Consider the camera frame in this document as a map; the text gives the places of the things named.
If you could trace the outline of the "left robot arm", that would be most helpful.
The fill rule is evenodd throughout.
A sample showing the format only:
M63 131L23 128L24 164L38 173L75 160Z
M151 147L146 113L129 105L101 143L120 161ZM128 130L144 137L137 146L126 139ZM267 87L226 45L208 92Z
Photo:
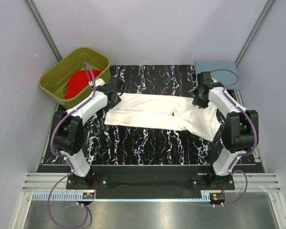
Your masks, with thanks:
M67 160L71 173L77 176L77 184L84 189L93 185L93 177L88 174L91 168L82 151L84 125L99 110L114 108L125 90L123 80L116 77L112 77L108 83L97 79L92 85L92 92L78 105L55 112L50 138L52 154Z

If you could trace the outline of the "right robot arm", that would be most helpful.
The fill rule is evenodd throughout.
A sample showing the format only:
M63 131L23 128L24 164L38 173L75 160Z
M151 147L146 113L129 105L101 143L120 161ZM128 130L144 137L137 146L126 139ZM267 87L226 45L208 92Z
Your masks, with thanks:
M218 189L224 183L224 178L232 175L233 167L243 156L255 152L258 144L259 117L256 110L248 110L241 106L228 92L229 86L215 82L212 72L201 72L196 75L197 89L193 105L207 108L214 104L225 117L222 141L224 148L218 159L212 164L207 184L212 189Z

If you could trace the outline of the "white printed t shirt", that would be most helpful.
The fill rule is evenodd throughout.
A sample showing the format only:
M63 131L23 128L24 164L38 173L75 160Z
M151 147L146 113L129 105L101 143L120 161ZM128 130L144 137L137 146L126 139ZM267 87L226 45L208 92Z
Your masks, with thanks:
M188 131L212 142L220 128L217 107L192 104L193 98L172 95L123 94L105 116L106 125Z

